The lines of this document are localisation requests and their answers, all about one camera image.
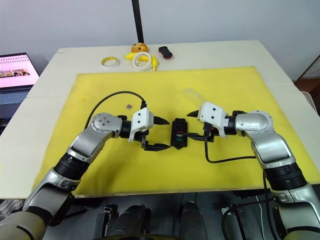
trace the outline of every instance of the laptop keyboard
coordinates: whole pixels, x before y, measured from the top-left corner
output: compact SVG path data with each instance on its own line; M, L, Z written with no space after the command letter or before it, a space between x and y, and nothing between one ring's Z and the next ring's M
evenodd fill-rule
M7 92L0 94L0 105L20 104L27 97L29 91Z

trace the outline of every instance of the tape roll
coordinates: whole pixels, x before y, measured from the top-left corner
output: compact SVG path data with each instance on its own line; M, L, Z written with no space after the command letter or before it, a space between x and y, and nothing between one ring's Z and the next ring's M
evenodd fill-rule
M144 66L137 66L136 62L141 56L146 56L148 58L148 62ZM138 52L132 59L132 65L135 69L138 71L145 71L151 67L152 64L152 58L151 55L146 51Z
M115 60L116 62L112 65L106 65L106 62L109 60ZM115 56L108 56L108 57L102 59L101 64L108 69L113 69L115 67L118 67L118 65L120 64L120 61Z

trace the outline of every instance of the silver robot arm segment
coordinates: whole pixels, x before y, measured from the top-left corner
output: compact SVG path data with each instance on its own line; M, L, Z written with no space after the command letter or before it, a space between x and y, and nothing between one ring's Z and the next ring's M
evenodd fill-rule
M264 111L233 111L232 115L219 106L205 102L199 110L190 112L204 123L204 135L187 136L213 142L215 136L239 135L251 140L252 150L271 186L279 205L273 210L277 231L284 238L294 231L320 232L320 202L296 163L286 140L273 128L272 117Z
M143 140L145 151L161 151L170 146L148 145L146 135L154 124L169 124L154 117L146 107L134 113L132 121L126 116L99 113L91 124L71 143L55 167L52 167L24 203L22 211L0 222L1 239L39 240L48 225L59 224L69 210L73 195L83 174L96 159L110 138L126 138L129 142Z
M251 139L251 147L279 205L273 210L278 232L284 236L296 230L320 230L320 202L308 183L286 140L273 128L264 111L238 114L235 130Z

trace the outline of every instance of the floor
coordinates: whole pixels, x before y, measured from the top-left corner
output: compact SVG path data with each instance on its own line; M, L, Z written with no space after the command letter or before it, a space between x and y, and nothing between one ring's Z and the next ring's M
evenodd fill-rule
M263 200L264 196L259 195L258 199ZM131 205L143 204L152 211L151 233L171 235L175 221L176 225L174 229L174 235L177 235L179 232L179 223L176 220L178 219L179 207L180 204L184 204L188 201L196 202L201 210L206 224L208 238L210 240L222 240L224 238L221 230L221 208L228 204L254 202L257 201L257 199L255 196L242 199L239 196L236 196L232 191L198 192L197 194L191 192L108 197L102 200L102 203L99 205L99 207L88 208L85 214L66 219L58 226L49 227L43 239L93 239L97 214L103 212L106 204L118 205L120 214ZM267 224L264 204L262 204L261 207L265 239L272 239ZM262 240L261 210L259 205L253 204L251 206L246 206L243 208L243 210L245 211L248 219L248 225L253 237L252 239ZM241 239L241 235L232 239Z

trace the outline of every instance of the laptop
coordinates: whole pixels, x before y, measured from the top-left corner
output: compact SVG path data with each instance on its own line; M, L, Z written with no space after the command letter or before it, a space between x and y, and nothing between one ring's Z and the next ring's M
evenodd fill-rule
M39 75L25 52L0 55L0 119L10 119Z

